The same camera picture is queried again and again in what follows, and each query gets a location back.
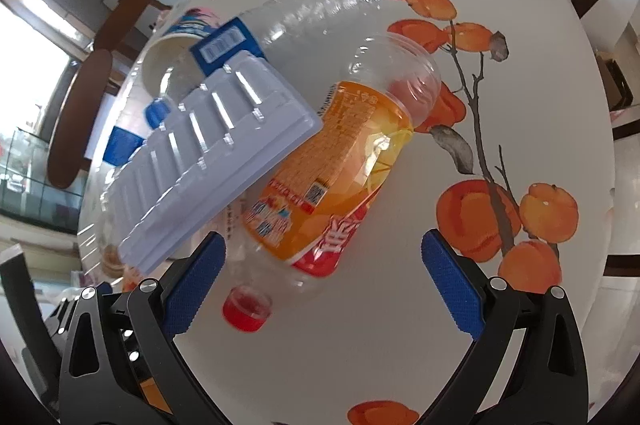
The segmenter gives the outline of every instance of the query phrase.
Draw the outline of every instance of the barcode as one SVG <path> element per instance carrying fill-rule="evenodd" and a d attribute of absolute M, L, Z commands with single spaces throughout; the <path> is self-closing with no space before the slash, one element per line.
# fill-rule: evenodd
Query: barcode
<path fill-rule="evenodd" d="M 322 107 L 318 111 L 318 116 L 322 116 L 324 114 L 324 112 L 329 108 L 329 106 L 331 105 L 332 101 L 334 101 L 336 88 L 337 88 L 337 85 L 334 84 L 334 85 L 331 86 L 331 89 L 329 89 L 329 93 L 326 95 L 326 100 L 324 100 L 324 103 L 322 104 Z"/>
<path fill-rule="evenodd" d="M 322 183 L 315 182 L 306 191 L 305 201 L 310 202 L 314 206 L 318 206 L 318 203 L 320 203 L 327 190 L 328 188 L 322 185 Z"/>
<path fill-rule="evenodd" d="M 215 62 L 220 56 L 226 52 L 232 50 L 238 44 L 241 44 L 246 39 L 242 34 L 242 31 L 237 26 L 229 28 L 224 33 L 217 36 L 208 44 L 205 44 L 200 48 L 200 54 L 205 59 L 207 64 Z"/>

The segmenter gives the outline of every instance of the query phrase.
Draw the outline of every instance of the printed gray leaf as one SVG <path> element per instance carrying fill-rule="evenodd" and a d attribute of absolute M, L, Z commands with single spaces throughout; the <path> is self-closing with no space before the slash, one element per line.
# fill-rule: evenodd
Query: printed gray leaf
<path fill-rule="evenodd" d="M 489 39 L 489 50 L 491 58 L 496 62 L 501 62 L 509 57 L 509 48 L 507 47 L 507 39 L 500 31 L 496 31 Z"/>
<path fill-rule="evenodd" d="M 435 142 L 451 155 L 460 174 L 474 173 L 474 152 L 460 134 L 446 125 L 435 125 L 430 132 Z"/>

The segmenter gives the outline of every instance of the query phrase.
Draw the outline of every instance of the paper cup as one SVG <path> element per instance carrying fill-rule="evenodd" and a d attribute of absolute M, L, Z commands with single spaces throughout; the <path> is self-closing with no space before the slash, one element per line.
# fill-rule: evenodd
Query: paper cup
<path fill-rule="evenodd" d="M 220 19 L 207 8 L 187 10 L 166 33 L 146 50 L 142 59 L 142 84 L 154 98 L 160 95 L 160 83 L 176 56 L 209 36 L 220 26 Z"/>

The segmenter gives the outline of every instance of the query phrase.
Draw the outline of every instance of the blue gripper pad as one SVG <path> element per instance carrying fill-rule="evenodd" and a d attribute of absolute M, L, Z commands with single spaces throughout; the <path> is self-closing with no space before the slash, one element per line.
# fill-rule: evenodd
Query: blue gripper pad
<path fill-rule="evenodd" d="M 205 239 L 195 257 L 164 301 L 162 332 L 168 340 L 186 332 L 200 309 L 204 297 L 225 264 L 225 240 L 220 234 Z"/>
<path fill-rule="evenodd" d="M 440 296 L 447 305 L 458 329 L 476 341 L 484 329 L 482 299 L 456 260 L 456 253 L 437 230 L 422 238 L 422 262 L 426 266 Z"/>

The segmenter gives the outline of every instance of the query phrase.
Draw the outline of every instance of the qr code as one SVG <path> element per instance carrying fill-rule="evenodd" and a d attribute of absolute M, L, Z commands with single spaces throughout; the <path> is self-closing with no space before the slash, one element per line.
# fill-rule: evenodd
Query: qr code
<path fill-rule="evenodd" d="M 306 191 L 305 201 L 310 202 L 314 206 L 318 206 L 318 203 L 320 203 L 327 190 L 328 188 L 322 185 L 322 183 L 315 182 Z"/>
<path fill-rule="evenodd" d="M 237 26 L 233 26 L 200 48 L 200 54 L 207 64 L 215 62 L 246 39 Z"/>

